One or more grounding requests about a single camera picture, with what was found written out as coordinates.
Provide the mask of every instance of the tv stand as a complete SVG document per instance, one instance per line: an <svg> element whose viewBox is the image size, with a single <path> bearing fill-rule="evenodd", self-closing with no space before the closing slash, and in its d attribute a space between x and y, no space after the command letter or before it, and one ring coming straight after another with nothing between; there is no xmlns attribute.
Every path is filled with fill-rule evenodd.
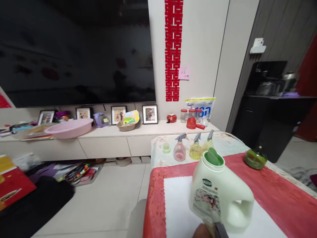
<svg viewBox="0 0 317 238"><path fill-rule="evenodd" d="M18 158L34 153L42 161L149 156L151 140L157 136L208 133L211 130L219 129L209 123L204 130L191 130L180 120L175 123L159 120L158 124L151 125L142 125L139 122L134 130L127 132L120 131L116 126L93 127L85 135L64 140L20 141L7 136L0 138L0 154Z"/></svg>

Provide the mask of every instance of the spray bottle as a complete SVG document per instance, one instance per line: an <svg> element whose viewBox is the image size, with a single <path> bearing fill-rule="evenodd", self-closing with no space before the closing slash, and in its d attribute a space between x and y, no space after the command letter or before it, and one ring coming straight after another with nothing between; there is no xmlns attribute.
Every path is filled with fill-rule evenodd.
<svg viewBox="0 0 317 238"><path fill-rule="evenodd" d="M178 140L178 143L174 148L174 159L176 161L184 161L186 158L186 149L182 141L184 138L188 139L186 133L183 133L176 138L176 140Z"/></svg>
<svg viewBox="0 0 317 238"><path fill-rule="evenodd" d="M205 152L205 151L208 151L209 148L213 148L214 147L214 144L212 142L212 134L214 133L214 130L211 130L211 132L209 133L208 135L208 139L207 141L204 143L204 145L202 146L202 154Z"/></svg>
<svg viewBox="0 0 317 238"><path fill-rule="evenodd" d="M189 156L194 160L199 160L202 153L201 153L201 146L199 145L201 132L197 134L197 136L194 139L194 143L191 145L191 148L189 149Z"/></svg>

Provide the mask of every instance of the black cabinet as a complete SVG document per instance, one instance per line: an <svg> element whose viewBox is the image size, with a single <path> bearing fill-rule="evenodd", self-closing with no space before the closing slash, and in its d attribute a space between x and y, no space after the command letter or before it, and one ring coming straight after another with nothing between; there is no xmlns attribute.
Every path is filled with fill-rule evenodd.
<svg viewBox="0 0 317 238"><path fill-rule="evenodd" d="M307 97L244 96L232 134L250 148L260 144L268 160L275 163L315 101Z"/></svg>

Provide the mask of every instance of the detergent bag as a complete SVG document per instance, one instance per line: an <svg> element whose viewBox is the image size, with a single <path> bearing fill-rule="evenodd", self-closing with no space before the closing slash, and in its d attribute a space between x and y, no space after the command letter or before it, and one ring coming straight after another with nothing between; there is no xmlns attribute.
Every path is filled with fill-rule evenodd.
<svg viewBox="0 0 317 238"><path fill-rule="evenodd" d="M202 115L203 118L202 121L210 121L212 108L214 107L216 98L212 97L203 97L203 98L190 98L185 100L185 109L189 108L201 108L202 109Z"/></svg>

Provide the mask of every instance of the green glass bottle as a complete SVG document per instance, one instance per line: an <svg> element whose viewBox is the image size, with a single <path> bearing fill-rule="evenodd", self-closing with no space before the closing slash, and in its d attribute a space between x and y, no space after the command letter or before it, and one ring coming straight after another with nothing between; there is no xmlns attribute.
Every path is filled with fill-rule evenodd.
<svg viewBox="0 0 317 238"><path fill-rule="evenodd" d="M255 149L248 150L243 161L251 168L257 170L263 169L267 158L265 154L262 153L262 146L259 145Z"/></svg>

